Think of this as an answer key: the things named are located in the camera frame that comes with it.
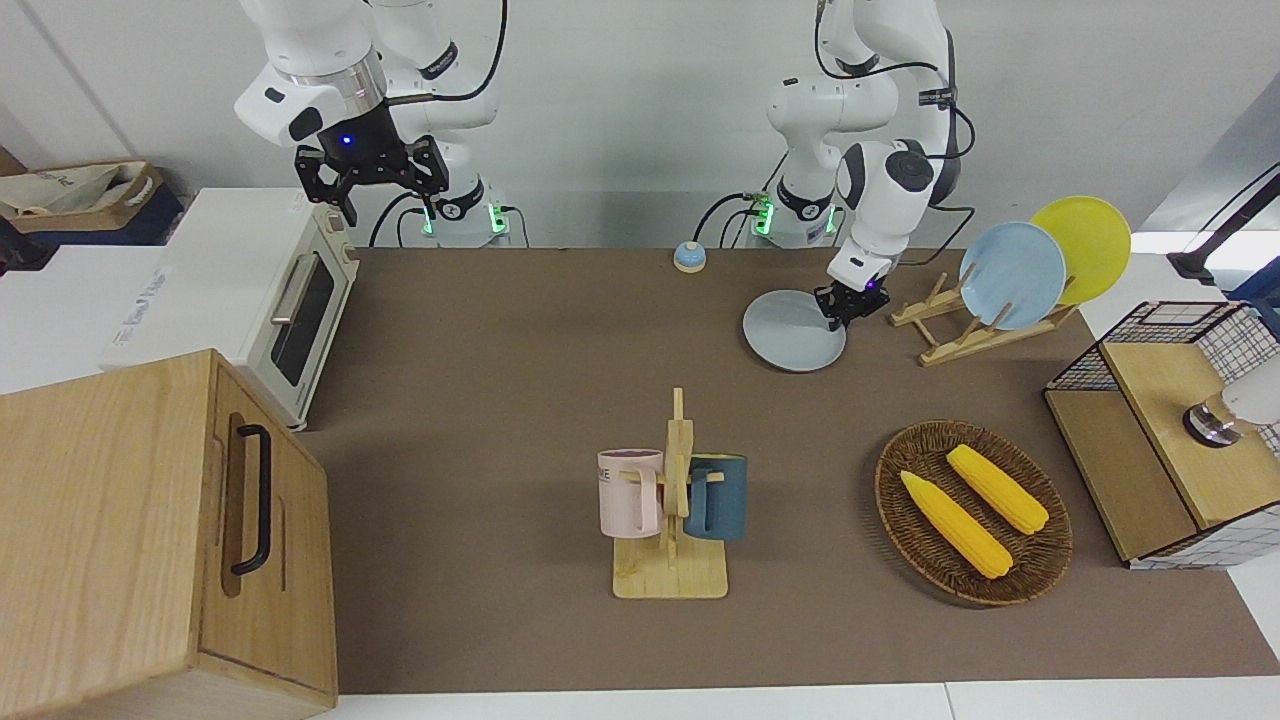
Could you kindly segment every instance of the white robotic arm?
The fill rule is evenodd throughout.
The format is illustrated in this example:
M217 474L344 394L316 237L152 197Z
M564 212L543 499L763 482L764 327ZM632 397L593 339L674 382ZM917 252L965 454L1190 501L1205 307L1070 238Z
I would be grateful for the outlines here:
M370 0L387 70L392 117L404 137L430 135L449 169L449 188L424 205L424 233L406 245L479 247L507 233L500 193L475 167L465 133L498 115L498 97L463 61L458 45L442 35L435 3ZM506 23L506 9L503 10ZM471 92L481 88L480 92ZM396 104L402 97L449 97L451 102Z
M499 229L492 191L467 149L436 136L493 122L498 106L486 88L498 55L477 79L439 32L434 3L366 3L376 38L357 0L241 0L269 61L236 113L266 140L298 146L294 167L307 196L340 206L349 223L353 186L396 183L422 197L429 217L458 225L442 234L484 245ZM503 0L499 53L506 17ZM463 85L475 90L463 92ZM320 149L301 145L312 137ZM321 168L337 179L321 181Z
M818 41L840 78L790 78L774 90L769 122L787 140L787 160L769 188L765 237L781 247L813 246L823 234L832 186L850 211L842 246L815 291L832 329L888 302L884 277L906 250L925 209L950 193L955 158L954 58L933 0L826 0ZM888 58L900 65L884 64ZM883 127L897 111L887 69L913 74L916 138L855 143L837 156L831 132Z

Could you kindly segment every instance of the woven tray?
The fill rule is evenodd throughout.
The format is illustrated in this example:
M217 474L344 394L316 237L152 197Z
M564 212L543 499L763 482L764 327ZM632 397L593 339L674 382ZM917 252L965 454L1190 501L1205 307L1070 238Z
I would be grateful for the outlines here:
M991 509L947 464L946 454L968 443L987 456L1048 510L1048 523L1024 536ZM1014 556L1004 578L982 577L911 502L899 475L910 470L950 495ZM876 465L876 506L890 539L906 561L943 591L980 605L1015 605L1047 593L1071 560L1071 523L1053 483L1007 439L968 423L931 420L897 433Z

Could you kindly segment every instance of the mug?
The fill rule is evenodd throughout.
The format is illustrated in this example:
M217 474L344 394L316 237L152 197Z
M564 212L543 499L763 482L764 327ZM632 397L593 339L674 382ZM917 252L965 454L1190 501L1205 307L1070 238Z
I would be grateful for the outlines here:
M646 538L662 530L658 474L660 450L605 450L599 466L600 532L611 538ZM639 482L625 474L639 474Z
M723 480L708 475L721 473ZM746 457L701 452L689 465L689 518L685 534L732 541L746 533Z

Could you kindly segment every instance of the plate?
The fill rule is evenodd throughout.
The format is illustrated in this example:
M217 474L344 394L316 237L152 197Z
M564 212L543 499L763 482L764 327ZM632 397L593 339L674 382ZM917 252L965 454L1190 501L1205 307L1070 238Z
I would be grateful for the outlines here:
M746 307L742 334L769 365L791 373L812 373L840 359L849 333L844 328L827 329L827 318L813 295L803 290L774 290Z
M1048 510L1048 523L1033 536L1015 530L947 462L960 443L983 454ZM1014 556L1007 575L988 580L929 524L902 486L901 470L937 484L973 515ZM918 573L961 600L1016 605L1043 596L1071 561L1071 521L1053 483L1007 439L969 423L929 420L897 433L876 464L876 507L890 539Z
M960 277L978 268L960 288L965 307L992 324L1006 304L1014 307L996 325L1016 331L1041 322L1057 305L1066 261L1057 242L1030 223L1004 223L982 233L960 261Z
M1116 284L1129 266L1132 234L1120 210L1101 197L1076 195L1055 200L1032 215L1051 234L1066 260L1071 284L1059 302L1093 300Z

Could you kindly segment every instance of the pink mug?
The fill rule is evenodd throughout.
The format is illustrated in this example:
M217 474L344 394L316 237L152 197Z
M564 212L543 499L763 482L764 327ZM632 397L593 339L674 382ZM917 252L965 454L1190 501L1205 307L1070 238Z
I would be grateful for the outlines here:
M662 527L658 474L660 450L605 450L599 466L600 532L611 538L646 538Z

